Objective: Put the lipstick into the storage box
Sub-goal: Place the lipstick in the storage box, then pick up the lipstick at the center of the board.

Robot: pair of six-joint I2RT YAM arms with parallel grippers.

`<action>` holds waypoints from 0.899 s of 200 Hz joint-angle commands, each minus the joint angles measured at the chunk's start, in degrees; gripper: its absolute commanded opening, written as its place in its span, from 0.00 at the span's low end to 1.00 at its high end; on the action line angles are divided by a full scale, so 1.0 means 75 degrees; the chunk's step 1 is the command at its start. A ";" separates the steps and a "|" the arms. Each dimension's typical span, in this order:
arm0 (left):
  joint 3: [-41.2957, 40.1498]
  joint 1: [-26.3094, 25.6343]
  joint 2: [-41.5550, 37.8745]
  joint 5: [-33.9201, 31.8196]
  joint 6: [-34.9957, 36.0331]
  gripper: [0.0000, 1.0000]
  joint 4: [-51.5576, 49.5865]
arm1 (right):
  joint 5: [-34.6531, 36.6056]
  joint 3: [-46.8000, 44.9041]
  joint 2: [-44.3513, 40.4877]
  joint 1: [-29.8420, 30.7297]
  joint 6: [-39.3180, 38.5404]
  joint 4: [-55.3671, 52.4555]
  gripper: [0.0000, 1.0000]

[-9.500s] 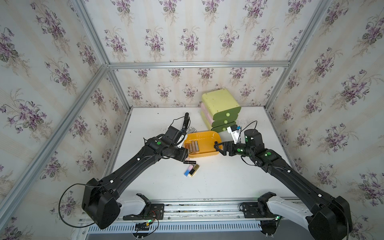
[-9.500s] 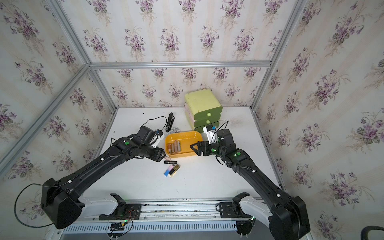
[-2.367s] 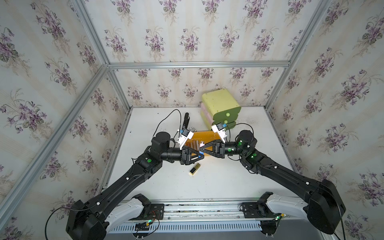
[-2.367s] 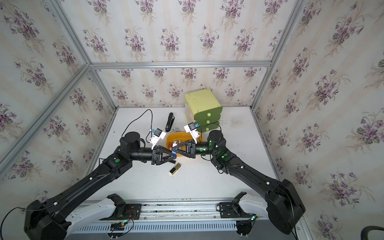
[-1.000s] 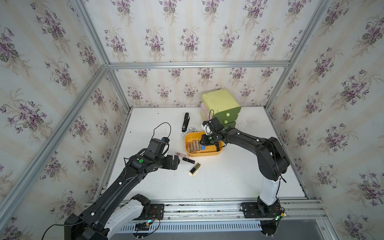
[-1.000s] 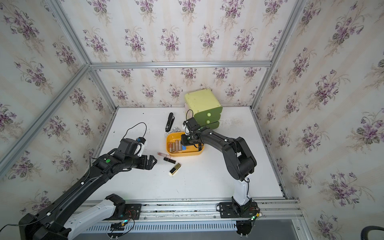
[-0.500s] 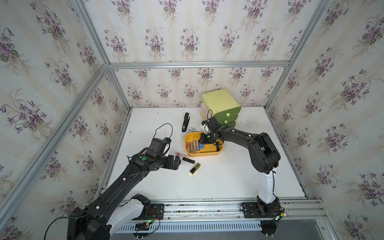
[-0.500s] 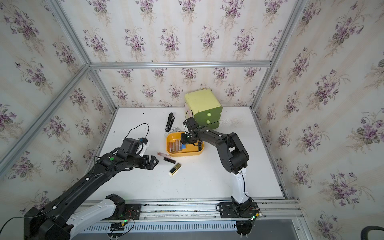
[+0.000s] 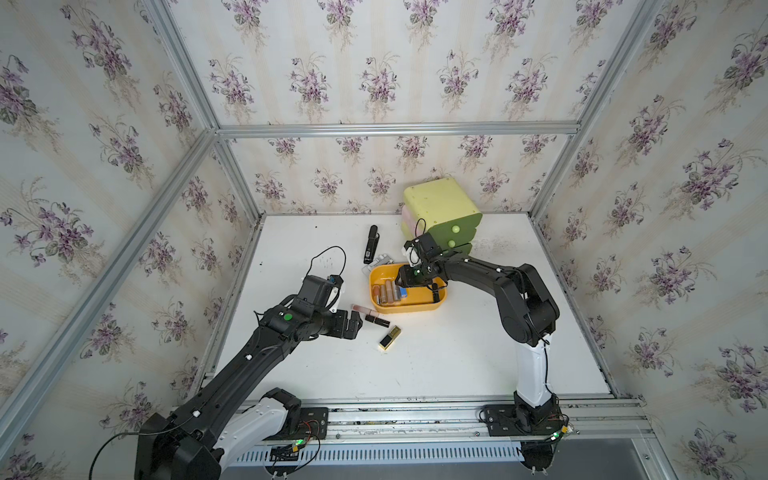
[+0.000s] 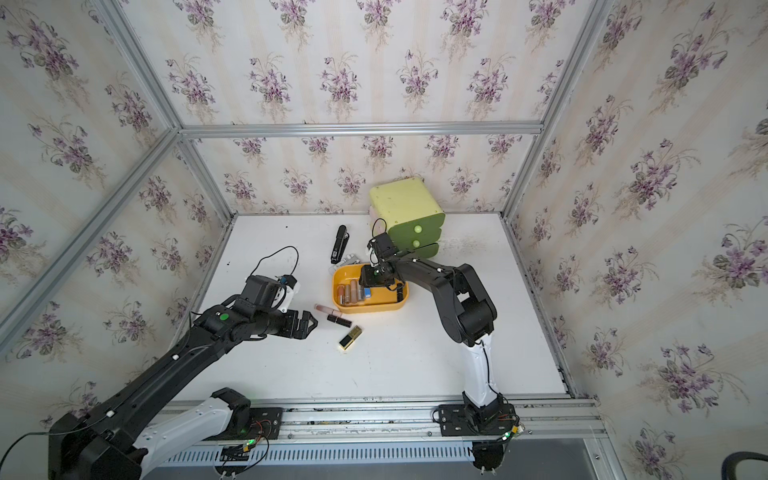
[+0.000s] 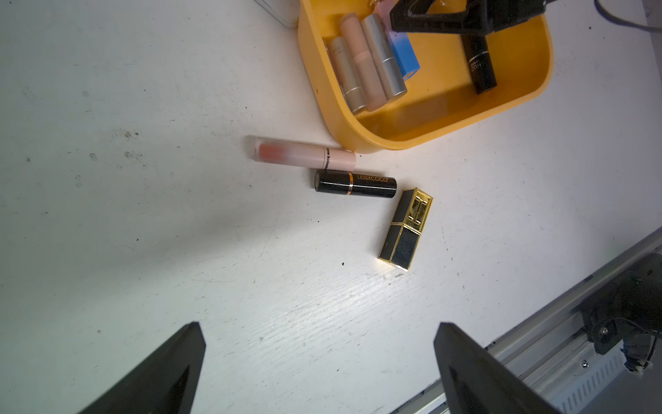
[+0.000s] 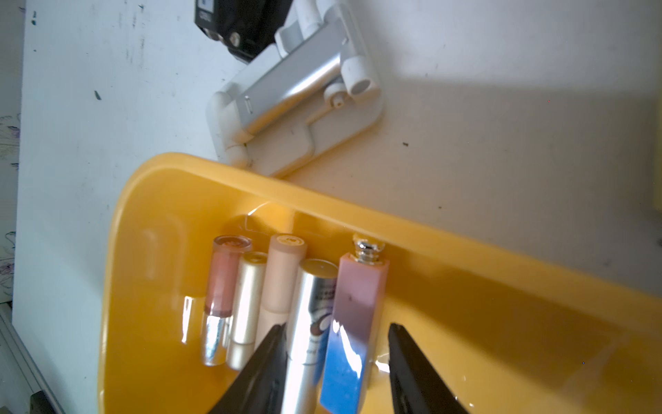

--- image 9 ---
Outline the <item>short black lipstick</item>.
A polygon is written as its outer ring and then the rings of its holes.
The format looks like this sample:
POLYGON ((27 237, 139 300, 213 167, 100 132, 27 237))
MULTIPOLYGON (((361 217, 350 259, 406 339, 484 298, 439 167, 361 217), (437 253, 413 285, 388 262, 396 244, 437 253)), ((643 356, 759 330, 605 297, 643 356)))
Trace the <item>short black lipstick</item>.
POLYGON ((370 316, 370 315, 366 316, 364 318, 364 320, 369 322, 369 323, 372 323, 372 324, 375 324, 375 325, 378 325, 378 326, 381 326, 381 327, 384 327, 384 328, 389 328, 390 325, 391 325, 391 323, 388 320, 385 320, 385 319, 382 319, 382 318, 379 318, 379 317, 373 317, 373 316, 370 316))

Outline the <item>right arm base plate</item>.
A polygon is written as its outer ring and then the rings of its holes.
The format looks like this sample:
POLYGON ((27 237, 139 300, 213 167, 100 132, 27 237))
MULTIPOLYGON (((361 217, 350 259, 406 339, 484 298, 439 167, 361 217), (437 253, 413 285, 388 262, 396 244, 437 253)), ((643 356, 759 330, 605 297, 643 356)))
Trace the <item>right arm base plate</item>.
POLYGON ((527 436, 557 440, 570 430, 568 417, 552 400, 538 407, 525 402, 486 405, 481 408, 478 419, 491 437, 527 436))

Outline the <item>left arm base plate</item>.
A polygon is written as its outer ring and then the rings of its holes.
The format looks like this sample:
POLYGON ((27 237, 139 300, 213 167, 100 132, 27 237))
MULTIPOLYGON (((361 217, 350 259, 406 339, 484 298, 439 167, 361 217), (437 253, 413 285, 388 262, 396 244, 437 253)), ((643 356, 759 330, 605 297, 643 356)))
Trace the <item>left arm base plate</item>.
POLYGON ((283 427, 265 441, 324 440, 328 431, 329 409, 326 407, 301 407, 290 411, 283 427))

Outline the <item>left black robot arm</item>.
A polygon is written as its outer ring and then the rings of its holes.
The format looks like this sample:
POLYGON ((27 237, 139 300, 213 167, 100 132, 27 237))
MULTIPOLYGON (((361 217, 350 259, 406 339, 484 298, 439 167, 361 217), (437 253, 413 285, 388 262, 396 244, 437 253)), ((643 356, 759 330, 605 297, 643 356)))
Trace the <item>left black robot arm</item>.
POLYGON ((298 293, 267 309, 240 351, 215 377, 169 415, 152 415, 141 427, 137 479, 217 479, 257 442, 277 434, 298 400, 281 390, 236 418, 255 387, 296 347, 319 336, 356 338, 361 321, 335 309, 339 275, 308 274, 298 293))

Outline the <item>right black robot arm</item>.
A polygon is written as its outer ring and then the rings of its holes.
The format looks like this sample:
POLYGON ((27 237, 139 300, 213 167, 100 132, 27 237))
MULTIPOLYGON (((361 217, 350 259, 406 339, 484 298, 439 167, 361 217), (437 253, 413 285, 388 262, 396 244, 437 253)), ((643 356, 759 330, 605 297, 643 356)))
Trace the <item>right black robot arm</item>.
POLYGON ((398 270, 398 286, 428 287, 439 278, 469 285, 495 299, 503 330, 519 344, 512 418, 525 432, 557 418, 548 350, 560 310, 538 270, 530 264, 503 266, 460 250, 444 250, 428 233, 406 241, 403 251, 408 264, 398 270))

